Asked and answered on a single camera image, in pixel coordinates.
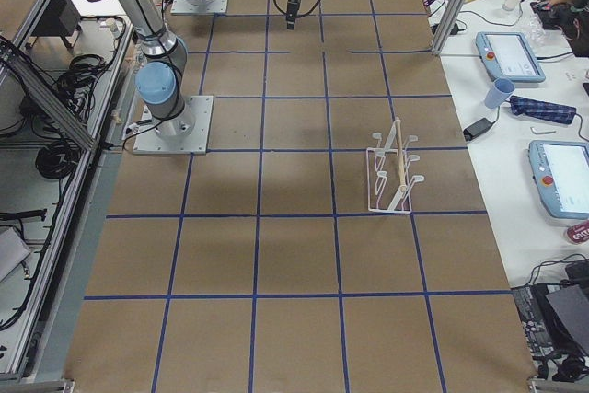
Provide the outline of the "teach pendant near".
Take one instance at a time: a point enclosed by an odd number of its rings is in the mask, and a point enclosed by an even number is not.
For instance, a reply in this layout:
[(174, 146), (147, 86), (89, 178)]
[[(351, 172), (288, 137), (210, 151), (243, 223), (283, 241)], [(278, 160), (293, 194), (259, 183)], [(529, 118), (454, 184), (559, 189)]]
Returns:
[(588, 218), (588, 143), (533, 140), (528, 159), (540, 200), (554, 218)]

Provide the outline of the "blue plaid folded umbrella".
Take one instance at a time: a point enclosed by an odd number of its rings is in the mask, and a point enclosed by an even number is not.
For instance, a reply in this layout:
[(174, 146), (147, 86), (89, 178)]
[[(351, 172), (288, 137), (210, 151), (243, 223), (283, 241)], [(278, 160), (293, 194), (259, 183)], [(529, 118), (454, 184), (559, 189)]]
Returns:
[(513, 115), (565, 125), (571, 124), (577, 114), (575, 107), (520, 96), (511, 96), (509, 104)]

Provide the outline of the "teach pendant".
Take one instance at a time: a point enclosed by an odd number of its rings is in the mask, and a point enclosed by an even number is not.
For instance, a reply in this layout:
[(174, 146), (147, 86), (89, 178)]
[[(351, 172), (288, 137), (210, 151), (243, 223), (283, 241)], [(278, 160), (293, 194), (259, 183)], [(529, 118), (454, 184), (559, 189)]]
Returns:
[(588, 143), (533, 140), (528, 159), (540, 200), (554, 218), (588, 218)]
[(491, 80), (539, 84), (546, 75), (521, 32), (478, 32), (475, 45)]

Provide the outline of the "black power adapter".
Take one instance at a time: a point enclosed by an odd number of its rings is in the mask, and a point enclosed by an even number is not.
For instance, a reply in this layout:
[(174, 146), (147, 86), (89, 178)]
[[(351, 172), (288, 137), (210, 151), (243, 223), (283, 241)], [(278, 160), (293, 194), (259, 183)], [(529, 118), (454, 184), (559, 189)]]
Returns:
[(481, 118), (463, 130), (463, 136), (466, 142), (473, 141), (479, 136), (485, 134), (494, 125), (493, 121), (489, 121), (487, 118)]

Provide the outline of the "teach pendant far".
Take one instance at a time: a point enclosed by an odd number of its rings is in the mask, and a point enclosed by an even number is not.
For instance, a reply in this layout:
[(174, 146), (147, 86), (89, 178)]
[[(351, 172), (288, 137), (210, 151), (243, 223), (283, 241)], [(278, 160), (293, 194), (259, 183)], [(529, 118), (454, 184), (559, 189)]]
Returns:
[(491, 80), (539, 84), (546, 75), (521, 32), (478, 32), (475, 45)]

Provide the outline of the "blue cup on desk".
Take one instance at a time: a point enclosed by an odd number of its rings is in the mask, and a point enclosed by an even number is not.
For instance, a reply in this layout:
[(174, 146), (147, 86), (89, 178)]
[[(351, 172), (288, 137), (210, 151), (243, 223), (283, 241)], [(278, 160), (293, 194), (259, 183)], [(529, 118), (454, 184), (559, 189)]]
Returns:
[(488, 109), (495, 109), (501, 106), (515, 90), (514, 83), (508, 78), (497, 78), (493, 81), (483, 101)]

